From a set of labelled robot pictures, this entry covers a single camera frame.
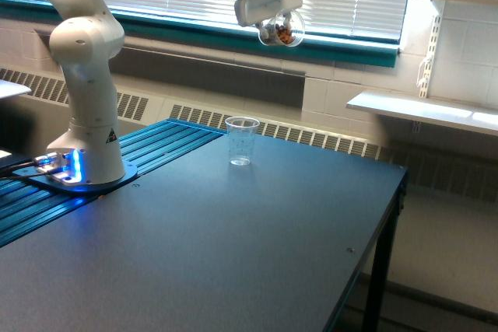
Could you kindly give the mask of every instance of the wall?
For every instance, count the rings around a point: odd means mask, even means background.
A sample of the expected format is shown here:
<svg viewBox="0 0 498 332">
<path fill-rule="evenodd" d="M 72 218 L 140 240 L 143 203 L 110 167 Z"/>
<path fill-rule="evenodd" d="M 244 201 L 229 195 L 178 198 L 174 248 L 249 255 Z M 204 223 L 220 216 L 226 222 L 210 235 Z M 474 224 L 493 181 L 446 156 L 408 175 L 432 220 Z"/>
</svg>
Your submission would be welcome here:
<svg viewBox="0 0 498 332">
<path fill-rule="evenodd" d="M 498 159 L 498 143 L 493 137 L 425 125 L 419 134 L 413 134 L 409 121 L 385 119 L 345 108 L 345 103 L 365 88 L 417 94 L 416 76 L 426 54 L 431 7 L 427 0 L 410 0 L 402 52 L 394 69 L 339 61 L 328 64 L 287 61 L 128 36 L 127 47 L 114 62 L 115 80 L 134 89 L 330 128 L 381 143 L 408 142 Z M 52 27 L 29 20 L 0 18 L 0 66 L 59 72 L 45 45 Z M 496 45 L 496 8 L 448 3 L 430 94 L 498 108 Z M 144 58 L 137 60 L 137 54 Z M 169 76 L 181 75 L 171 65 L 164 69 L 162 78 L 144 79 L 152 64 L 152 59 L 147 58 L 150 54 L 187 56 L 192 66 L 198 63 L 196 59 L 214 61 L 223 64 L 228 72 L 230 67 L 239 65 L 259 72 L 302 75 L 306 79 L 303 108 L 256 100 L 243 94 L 213 92 L 209 83 L 216 77 L 202 77 L 202 82 L 195 85 L 182 85 L 181 80 L 171 83 Z M 124 74 L 124 67 L 130 62 L 139 65 L 144 73 L 142 78 Z M 244 88 L 255 82 L 249 75 L 247 81 L 237 84 Z M 268 96 L 289 95 L 285 90 L 275 92 L 271 85 L 267 89 Z M 391 280 L 498 313 L 498 280 L 493 273 L 496 233 L 492 229 L 498 225 L 496 207 L 451 198 L 428 190 L 411 191 L 400 222 Z"/>
</svg>

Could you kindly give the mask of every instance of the grille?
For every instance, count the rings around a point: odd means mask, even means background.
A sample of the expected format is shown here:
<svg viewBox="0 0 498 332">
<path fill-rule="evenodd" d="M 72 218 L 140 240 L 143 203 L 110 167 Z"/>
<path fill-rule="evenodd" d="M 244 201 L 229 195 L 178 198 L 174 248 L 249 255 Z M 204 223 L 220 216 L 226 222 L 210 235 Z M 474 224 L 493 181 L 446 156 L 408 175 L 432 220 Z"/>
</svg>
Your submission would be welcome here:
<svg viewBox="0 0 498 332">
<path fill-rule="evenodd" d="M 37 99 L 69 104 L 68 90 L 65 82 L 60 79 L 4 68 L 0 69 L 0 79 L 29 87 L 31 93 L 28 95 Z M 147 97 L 117 93 L 117 115 L 121 118 L 140 121 L 148 102 Z"/>
<path fill-rule="evenodd" d="M 226 130 L 225 119 L 229 116 L 180 104 L 174 105 L 170 113 L 171 118 L 205 124 L 222 130 Z M 498 198 L 498 164 L 490 161 L 447 156 L 420 147 L 411 149 L 403 145 L 393 145 L 386 148 L 366 139 L 266 119 L 261 121 L 257 133 L 288 142 L 299 142 L 334 152 L 405 166 L 409 168 L 410 183 L 418 186 L 487 202 L 496 202 Z"/>
</svg>

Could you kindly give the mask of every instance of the cable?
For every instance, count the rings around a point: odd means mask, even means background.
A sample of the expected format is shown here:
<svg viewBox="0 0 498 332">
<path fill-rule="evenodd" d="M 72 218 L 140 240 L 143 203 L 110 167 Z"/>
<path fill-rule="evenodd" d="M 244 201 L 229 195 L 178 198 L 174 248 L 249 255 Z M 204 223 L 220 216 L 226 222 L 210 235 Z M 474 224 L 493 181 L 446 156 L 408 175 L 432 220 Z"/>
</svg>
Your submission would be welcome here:
<svg viewBox="0 0 498 332">
<path fill-rule="evenodd" d="M 27 163 L 18 163 L 16 165 L 11 165 L 0 169 L 0 175 L 5 173 L 11 173 L 12 171 L 16 171 L 18 169 L 22 169 L 24 167 L 35 166 L 36 163 L 34 161 L 29 161 Z"/>
<path fill-rule="evenodd" d="M 57 173 L 61 173 L 62 171 L 64 171 L 64 169 L 59 167 L 57 169 L 47 171 L 46 173 L 20 175 L 20 176 L 3 176 L 0 178 L 0 180 L 22 180 L 22 179 L 34 178 L 36 176 L 45 176 L 45 175 L 57 174 Z"/>
</svg>

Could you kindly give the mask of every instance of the white brick wall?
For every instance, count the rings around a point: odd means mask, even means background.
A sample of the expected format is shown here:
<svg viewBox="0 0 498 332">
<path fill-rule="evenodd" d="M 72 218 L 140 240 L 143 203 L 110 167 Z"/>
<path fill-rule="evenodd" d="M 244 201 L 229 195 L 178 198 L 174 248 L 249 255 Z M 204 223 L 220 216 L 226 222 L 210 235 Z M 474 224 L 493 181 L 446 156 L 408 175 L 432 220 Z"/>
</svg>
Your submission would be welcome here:
<svg viewBox="0 0 498 332">
<path fill-rule="evenodd" d="M 376 137 L 379 129 L 374 116 L 345 109 L 345 103 L 362 89 L 389 89 L 417 94 L 416 76 L 426 54 L 432 6 L 428 0 L 410 0 L 402 38 L 402 53 L 396 68 L 379 68 L 343 62 L 311 64 L 297 61 L 184 46 L 158 40 L 128 37 L 127 45 L 147 51 L 189 56 L 233 65 L 305 74 L 302 121 L 342 130 L 353 128 Z M 47 35 L 53 26 L 17 22 L 0 18 L 0 64 L 59 72 L 37 34 Z M 498 108 L 498 12 L 485 5 L 448 2 L 444 14 L 440 45 L 434 65 L 430 95 Z M 232 100 L 220 94 L 225 106 L 238 105 L 265 109 L 265 113 L 287 113 L 265 103 Z"/>
</svg>

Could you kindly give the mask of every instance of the warning label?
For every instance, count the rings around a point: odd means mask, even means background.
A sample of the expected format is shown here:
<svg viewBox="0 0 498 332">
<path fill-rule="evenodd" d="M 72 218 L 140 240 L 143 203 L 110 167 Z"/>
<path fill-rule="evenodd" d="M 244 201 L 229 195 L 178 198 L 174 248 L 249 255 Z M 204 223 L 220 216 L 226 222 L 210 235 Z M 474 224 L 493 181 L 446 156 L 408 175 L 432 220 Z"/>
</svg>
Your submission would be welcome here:
<svg viewBox="0 0 498 332">
<path fill-rule="evenodd" d="M 117 141 L 117 136 L 116 136 L 116 133 L 114 132 L 114 129 L 111 128 L 110 130 L 110 133 L 109 133 L 109 136 L 107 136 L 107 143 L 112 143 L 112 142 L 115 142 Z"/>
</svg>

